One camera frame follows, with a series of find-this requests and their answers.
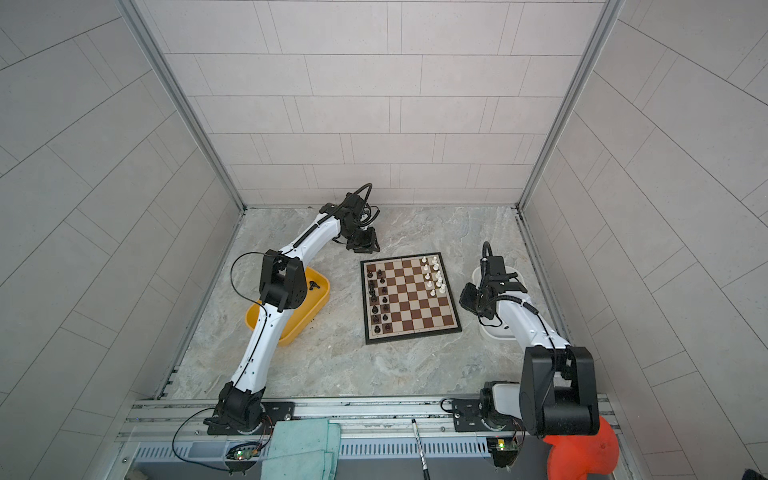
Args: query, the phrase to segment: black cable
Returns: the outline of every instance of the black cable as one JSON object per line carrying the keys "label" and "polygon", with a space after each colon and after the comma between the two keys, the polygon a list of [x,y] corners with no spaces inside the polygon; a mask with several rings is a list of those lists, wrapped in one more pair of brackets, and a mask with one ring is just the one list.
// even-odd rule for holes
{"label": "black cable", "polygon": [[194,418],[196,415],[199,415],[199,414],[201,414],[202,412],[205,412],[205,411],[207,411],[207,410],[213,410],[213,409],[214,409],[214,407],[210,407],[210,408],[208,408],[208,409],[202,409],[202,410],[200,410],[199,412],[193,413],[193,414],[192,414],[192,416],[191,416],[190,418],[188,418],[188,419],[184,420],[184,421],[181,423],[181,425],[179,425],[179,428],[176,430],[176,433],[174,433],[174,437],[173,437],[173,439],[170,441],[170,449],[173,451],[174,455],[176,455],[176,458],[178,458],[178,459],[179,459],[179,460],[181,460],[182,462],[186,462],[186,463],[194,463],[195,465],[202,465],[202,466],[203,466],[203,467],[205,467],[205,468],[210,468],[211,470],[218,470],[219,472],[227,472],[227,473],[232,473],[232,470],[230,470],[230,469],[228,469],[228,468],[212,467],[212,466],[210,466],[210,465],[206,465],[206,464],[204,464],[204,463],[202,463],[202,462],[195,462],[194,460],[187,460],[186,458],[181,458],[181,456],[180,456],[180,455],[179,455],[179,454],[176,452],[176,437],[177,437],[177,435],[179,435],[179,431],[182,429],[182,427],[184,427],[184,426],[187,424],[187,422],[189,422],[189,421],[190,421],[192,418]]}

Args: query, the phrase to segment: gray stone surface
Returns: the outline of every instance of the gray stone surface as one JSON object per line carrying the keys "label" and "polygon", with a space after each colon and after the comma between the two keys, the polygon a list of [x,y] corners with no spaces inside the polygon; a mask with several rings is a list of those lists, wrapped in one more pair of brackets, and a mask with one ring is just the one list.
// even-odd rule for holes
{"label": "gray stone surface", "polygon": [[[232,261],[247,251],[281,248],[316,213],[315,209],[248,210],[179,371],[166,388],[169,399],[217,397],[250,338],[243,321],[250,303],[232,291]],[[329,279],[330,300],[290,345],[278,347],[265,396],[471,393],[489,380],[519,379],[520,346],[481,336],[476,317],[461,308],[461,333],[367,346],[359,273],[360,260],[439,251],[458,302],[479,265],[482,242],[489,240],[494,253],[519,270],[535,305],[551,322],[513,209],[387,207],[373,225],[381,252],[361,255],[329,243],[310,264]],[[234,279],[245,295],[258,297],[260,270],[260,255],[237,263]]]}

